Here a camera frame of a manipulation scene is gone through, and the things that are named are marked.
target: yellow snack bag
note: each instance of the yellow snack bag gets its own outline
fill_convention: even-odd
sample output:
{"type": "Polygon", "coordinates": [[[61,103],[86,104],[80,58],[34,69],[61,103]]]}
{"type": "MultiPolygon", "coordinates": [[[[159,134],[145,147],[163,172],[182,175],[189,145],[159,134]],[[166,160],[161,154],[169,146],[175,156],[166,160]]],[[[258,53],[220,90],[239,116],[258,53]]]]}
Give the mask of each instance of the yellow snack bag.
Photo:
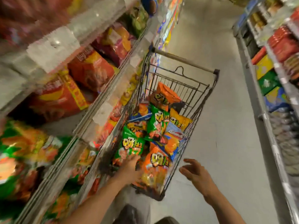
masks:
{"type": "Polygon", "coordinates": [[[186,127],[192,123],[192,120],[181,116],[178,114],[176,110],[173,108],[170,109],[170,122],[172,122],[174,125],[176,125],[178,128],[180,128],[182,131],[185,131],[186,127]]]}

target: hand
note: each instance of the hand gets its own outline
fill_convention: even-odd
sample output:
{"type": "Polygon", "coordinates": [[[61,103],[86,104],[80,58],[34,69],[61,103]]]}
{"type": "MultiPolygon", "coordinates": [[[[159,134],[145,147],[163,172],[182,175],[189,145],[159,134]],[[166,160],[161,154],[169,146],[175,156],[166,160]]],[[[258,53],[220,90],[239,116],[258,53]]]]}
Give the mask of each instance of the hand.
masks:
{"type": "Polygon", "coordinates": [[[188,165],[182,166],[179,171],[192,181],[195,188],[204,196],[205,201],[212,205],[220,191],[213,182],[208,171],[195,159],[184,159],[188,165]]]}
{"type": "Polygon", "coordinates": [[[141,170],[135,170],[136,163],[140,159],[140,156],[131,154],[122,163],[121,167],[118,169],[114,175],[114,179],[117,180],[123,186],[131,184],[137,181],[141,174],[141,170]]]}

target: person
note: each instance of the person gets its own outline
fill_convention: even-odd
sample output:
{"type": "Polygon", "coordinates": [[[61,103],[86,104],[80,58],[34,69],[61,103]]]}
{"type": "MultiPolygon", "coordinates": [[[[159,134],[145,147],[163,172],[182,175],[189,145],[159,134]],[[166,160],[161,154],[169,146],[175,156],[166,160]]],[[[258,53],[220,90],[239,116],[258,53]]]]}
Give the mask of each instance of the person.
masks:
{"type": "MultiPolygon", "coordinates": [[[[140,177],[141,170],[135,170],[139,158],[138,155],[130,155],[116,174],[107,181],[107,184],[61,224],[99,224],[118,192],[140,177]]],[[[205,201],[211,205],[219,224],[245,224],[241,215],[217,188],[208,171],[195,159],[184,159],[184,161],[188,164],[182,166],[179,171],[192,181],[195,188],[204,196],[205,201]]]]}

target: person's right hand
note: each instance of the person's right hand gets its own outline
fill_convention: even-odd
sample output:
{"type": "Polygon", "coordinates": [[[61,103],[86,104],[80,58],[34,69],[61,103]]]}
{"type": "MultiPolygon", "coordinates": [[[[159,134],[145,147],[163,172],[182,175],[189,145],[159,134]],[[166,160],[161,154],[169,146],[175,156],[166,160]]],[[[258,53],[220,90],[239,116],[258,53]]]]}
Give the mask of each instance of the person's right hand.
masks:
{"type": "Polygon", "coordinates": [[[219,194],[219,189],[208,171],[195,159],[184,159],[188,165],[180,167],[179,171],[192,181],[195,188],[204,196],[205,201],[212,205],[219,194]]]}

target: tiled floor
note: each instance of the tiled floor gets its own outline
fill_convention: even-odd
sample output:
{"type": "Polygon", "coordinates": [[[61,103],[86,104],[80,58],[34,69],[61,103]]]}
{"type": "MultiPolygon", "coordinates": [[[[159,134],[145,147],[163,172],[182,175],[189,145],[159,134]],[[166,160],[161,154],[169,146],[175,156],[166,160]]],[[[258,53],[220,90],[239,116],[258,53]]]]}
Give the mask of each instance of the tiled floor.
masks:
{"type": "MultiPolygon", "coordinates": [[[[183,157],[195,158],[206,167],[247,224],[276,224],[277,213],[231,30],[241,13],[241,8],[226,0],[186,0],[172,33],[168,52],[221,70],[183,157]]],[[[173,67],[171,61],[163,64],[173,67]]],[[[210,73],[193,67],[185,66],[185,74],[205,83],[212,80],[210,73]]],[[[151,223],[165,216],[181,224],[217,223],[214,211],[178,171],[165,198],[151,203],[151,223]]]]}

